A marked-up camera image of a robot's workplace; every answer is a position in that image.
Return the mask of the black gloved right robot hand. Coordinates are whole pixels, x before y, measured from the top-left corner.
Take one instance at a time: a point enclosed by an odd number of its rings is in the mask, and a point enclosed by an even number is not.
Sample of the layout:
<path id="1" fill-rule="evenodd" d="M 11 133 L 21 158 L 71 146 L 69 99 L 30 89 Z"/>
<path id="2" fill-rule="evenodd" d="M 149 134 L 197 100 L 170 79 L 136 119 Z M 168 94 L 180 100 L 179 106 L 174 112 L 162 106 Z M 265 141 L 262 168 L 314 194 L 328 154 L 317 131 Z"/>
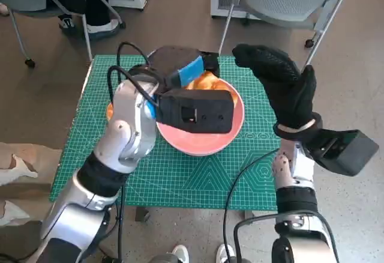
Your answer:
<path id="1" fill-rule="evenodd" d="M 232 53 L 236 65 L 249 68 L 263 85 L 279 124 L 299 129 L 313 119 L 312 65 L 301 71 L 287 53 L 263 45 L 238 44 Z"/>

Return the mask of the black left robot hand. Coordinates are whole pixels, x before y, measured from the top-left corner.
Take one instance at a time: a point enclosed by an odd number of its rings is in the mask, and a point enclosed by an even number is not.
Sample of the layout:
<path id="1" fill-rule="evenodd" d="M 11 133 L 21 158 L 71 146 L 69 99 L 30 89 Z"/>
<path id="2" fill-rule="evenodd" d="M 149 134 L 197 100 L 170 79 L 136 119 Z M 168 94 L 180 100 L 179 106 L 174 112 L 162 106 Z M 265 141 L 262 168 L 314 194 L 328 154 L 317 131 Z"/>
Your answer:
<path id="1" fill-rule="evenodd" d="M 207 71 L 220 77 L 218 53 L 185 46 L 162 46 L 148 56 L 151 68 L 161 79 L 160 86 L 168 91 L 186 87 Z"/>

